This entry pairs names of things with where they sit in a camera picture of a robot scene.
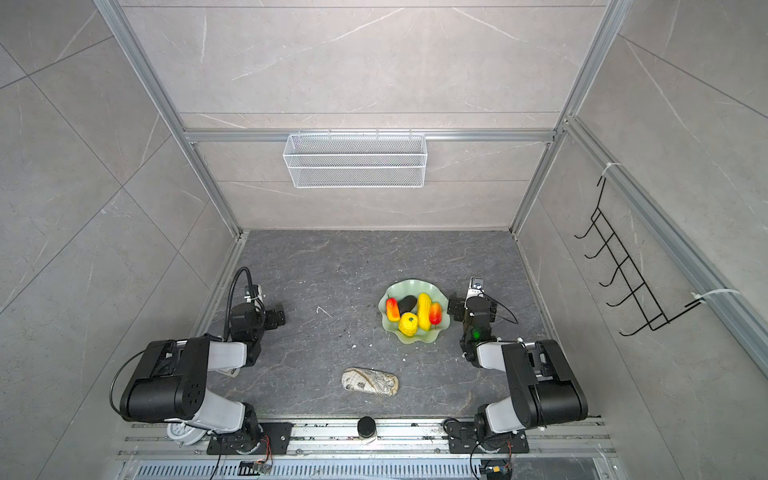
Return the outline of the red yellow fake mango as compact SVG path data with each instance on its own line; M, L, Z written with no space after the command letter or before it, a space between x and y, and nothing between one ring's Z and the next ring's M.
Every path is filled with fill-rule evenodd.
M398 323L401 318L398 301L395 298L388 298L385 302L386 318L390 322Z

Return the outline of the round yellow fake fruit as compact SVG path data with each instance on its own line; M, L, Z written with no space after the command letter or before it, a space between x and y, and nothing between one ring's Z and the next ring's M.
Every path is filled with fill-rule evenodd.
M398 322L398 330L408 338L415 336L419 331L418 316L411 312L403 313Z

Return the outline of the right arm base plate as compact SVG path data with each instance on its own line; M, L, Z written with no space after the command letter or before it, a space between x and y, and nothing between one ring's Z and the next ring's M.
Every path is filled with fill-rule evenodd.
M448 418L442 422L452 454L506 453L525 454L530 452L524 431L508 433L487 433L476 428L473 422Z

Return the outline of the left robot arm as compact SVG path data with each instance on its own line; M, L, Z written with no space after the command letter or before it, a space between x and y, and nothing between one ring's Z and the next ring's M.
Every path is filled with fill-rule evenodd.
M223 333L149 343L132 356L138 363L118 400L118 378L113 378L110 407L126 422L166 424L167 434L180 445L210 437L209 454L262 452L270 459L274 442L255 407L216 394L207 379L210 372L234 375L254 366L265 332L285 322L280 306L265 307L250 269L242 266L229 286Z

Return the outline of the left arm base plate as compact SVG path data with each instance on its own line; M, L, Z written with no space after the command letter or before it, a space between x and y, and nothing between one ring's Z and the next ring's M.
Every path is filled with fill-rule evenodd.
M251 433L246 429L214 436L206 449L208 455L272 455L287 453L294 424L290 422L261 423L261 430Z

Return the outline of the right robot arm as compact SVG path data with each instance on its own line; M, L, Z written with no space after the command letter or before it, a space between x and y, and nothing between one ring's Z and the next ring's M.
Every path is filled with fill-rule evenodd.
M462 321L462 356L472 366L505 374L509 395L481 406L473 419L480 444L522 431L582 421L588 401L560 345L551 339L505 341L492 332L498 303L484 294L452 298L448 314Z

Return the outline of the red orange fake mango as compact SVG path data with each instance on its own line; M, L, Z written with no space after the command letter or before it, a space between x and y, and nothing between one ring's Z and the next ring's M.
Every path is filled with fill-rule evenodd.
M442 315L442 306L438 302L433 302L428 313L429 323L433 326L439 325L442 322Z

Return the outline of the long yellow fake fruit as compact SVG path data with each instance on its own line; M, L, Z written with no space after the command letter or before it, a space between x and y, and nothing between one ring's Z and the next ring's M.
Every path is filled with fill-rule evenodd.
M430 309L432 306L431 297L427 293L420 293L417 298L417 319L418 327L422 331L431 329Z

